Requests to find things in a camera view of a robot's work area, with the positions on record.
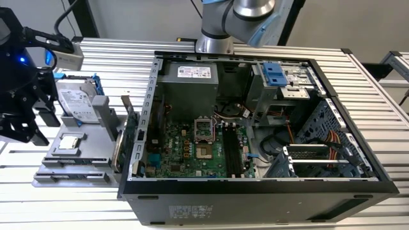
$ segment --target ram slot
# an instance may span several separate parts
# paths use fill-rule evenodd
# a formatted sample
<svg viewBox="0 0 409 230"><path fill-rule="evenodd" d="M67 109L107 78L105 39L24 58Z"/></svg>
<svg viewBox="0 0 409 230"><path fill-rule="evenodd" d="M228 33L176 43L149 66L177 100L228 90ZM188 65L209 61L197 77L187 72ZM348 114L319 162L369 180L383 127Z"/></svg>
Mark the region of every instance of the ram slot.
<svg viewBox="0 0 409 230"><path fill-rule="evenodd" d="M228 177L239 178L243 173L243 166L236 127L233 126L223 127L223 145Z"/></svg>

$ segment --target gray wall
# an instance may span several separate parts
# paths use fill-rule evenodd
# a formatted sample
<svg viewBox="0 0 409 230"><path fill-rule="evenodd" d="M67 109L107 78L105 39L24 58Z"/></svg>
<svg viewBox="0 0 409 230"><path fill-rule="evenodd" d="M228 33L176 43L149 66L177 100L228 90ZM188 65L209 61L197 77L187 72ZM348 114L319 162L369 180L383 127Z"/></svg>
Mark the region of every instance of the gray wall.
<svg viewBox="0 0 409 230"><path fill-rule="evenodd" d="M68 0L64 0L64 2L65 7L68 7ZM0 0L0 6L8 7L13 10L23 26L49 34L55 33L53 24L64 12L60 0ZM71 13L68 17L76 30L77 36L81 36L73 14ZM69 39L75 35L67 19L61 22L60 32ZM29 48L28 50L36 65L44 66L44 49Z"/></svg>
<svg viewBox="0 0 409 230"><path fill-rule="evenodd" d="M349 48L361 62L379 63L391 50L409 51L408 9L409 0L307 0L288 46ZM388 79L403 78L393 72ZM400 102L407 89L385 89Z"/></svg>
<svg viewBox="0 0 409 230"><path fill-rule="evenodd" d="M193 1L201 12L201 1ZM103 38L175 41L201 34L189 0L89 0L89 5Z"/></svg>

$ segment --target power supply label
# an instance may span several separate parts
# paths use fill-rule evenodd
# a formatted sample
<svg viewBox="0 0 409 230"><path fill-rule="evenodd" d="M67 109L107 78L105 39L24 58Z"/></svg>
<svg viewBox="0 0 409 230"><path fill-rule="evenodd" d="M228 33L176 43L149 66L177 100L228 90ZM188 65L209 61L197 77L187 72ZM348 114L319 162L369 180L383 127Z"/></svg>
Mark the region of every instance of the power supply label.
<svg viewBox="0 0 409 230"><path fill-rule="evenodd" d="M212 205L171 205L169 213L173 219L204 219L211 218L213 211Z"/></svg>
<svg viewBox="0 0 409 230"><path fill-rule="evenodd" d="M87 93L71 89L61 89L60 93L72 116L84 123L99 123Z"/></svg>
<svg viewBox="0 0 409 230"><path fill-rule="evenodd" d="M179 78L212 78L211 67L180 66L177 68Z"/></svg>

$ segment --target hard drive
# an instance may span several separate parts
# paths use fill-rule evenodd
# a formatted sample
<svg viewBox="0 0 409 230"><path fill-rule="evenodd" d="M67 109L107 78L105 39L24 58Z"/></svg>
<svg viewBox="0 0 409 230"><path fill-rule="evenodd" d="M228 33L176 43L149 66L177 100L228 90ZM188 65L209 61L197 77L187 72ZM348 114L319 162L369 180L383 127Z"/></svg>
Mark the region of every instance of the hard drive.
<svg viewBox="0 0 409 230"><path fill-rule="evenodd" d="M59 102L65 116L72 116L79 122L99 124L92 107L96 95L104 95L100 78L55 75L59 91Z"/></svg>

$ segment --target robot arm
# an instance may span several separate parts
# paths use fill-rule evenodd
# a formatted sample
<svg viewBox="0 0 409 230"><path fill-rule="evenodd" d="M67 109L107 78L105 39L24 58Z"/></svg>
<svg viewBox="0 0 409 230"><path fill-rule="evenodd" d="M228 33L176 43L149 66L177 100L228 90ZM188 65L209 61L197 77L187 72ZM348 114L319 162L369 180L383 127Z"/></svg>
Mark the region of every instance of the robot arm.
<svg viewBox="0 0 409 230"><path fill-rule="evenodd" d="M275 0L204 0L203 35L196 52L233 54L232 37L261 47L280 21L273 8Z"/></svg>
<svg viewBox="0 0 409 230"><path fill-rule="evenodd" d="M52 44L39 41L39 37ZM51 53L52 67L36 67L27 47L43 47ZM23 27L13 11L0 8L0 136L48 145L32 109L39 111L48 126L60 126L53 106L59 96L52 70L57 65L56 53L73 55L75 51L68 38Z"/></svg>

